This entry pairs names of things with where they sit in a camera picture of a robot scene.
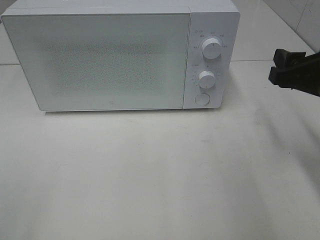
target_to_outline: tile grout line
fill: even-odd
[[[260,61],[273,61],[273,59],[264,59],[264,60],[231,60],[231,62],[260,62]]]
[[[0,63],[0,66],[19,66],[19,63]]]
[[[296,28],[295,28],[295,33],[297,33],[297,30],[298,30],[298,27],[299,27],[299,24],[300,24],[300,22],[301,22],[301,19],[302,19],[302,17],[303,17],[303,15],[304,15],[304,13],[305,13],[305,10],[306,10],[306,7],[307,7],[307,5],[308,5],[308,2],[309,2],[309,0],[307,0],[306,2],[305,2],[305,5],[304,5],[304,8],[303,8],[303,11],[302,11],[302,13],[301,13],[301,16],[300,16],[300,19],[299,19],[299,22],[298,22],[298,24],[296,25]]]

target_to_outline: round button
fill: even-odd
[[[198,76],[198,83],[202,89],[210,89],[216,84],[216,76],[212,71],[202,71]]]
[[[206,59],[215,59],[221,55],[221,42],[216,37],[211,37],[202,43],[202,53]]]
[[[210,96],[208,94],[199,94],[195,97],[195,103],[201,106],[208,105],[210,103]]]

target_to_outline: rotary knob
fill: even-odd
[[[221,55],[221,41],[216,37],[211,37],[202,43],[202,53],[206,59],[216,59]]]
[[[212,88],[216,81],[216,76],[212,71],[202,71],[198,76],[198,84],[202,89]]]

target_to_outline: tiled wall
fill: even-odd
[[[315,51],[320,50],[320,0],[264,0]]]

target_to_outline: microwave top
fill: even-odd
[[[19,0],[4,15],[238,12],[231,0]]]

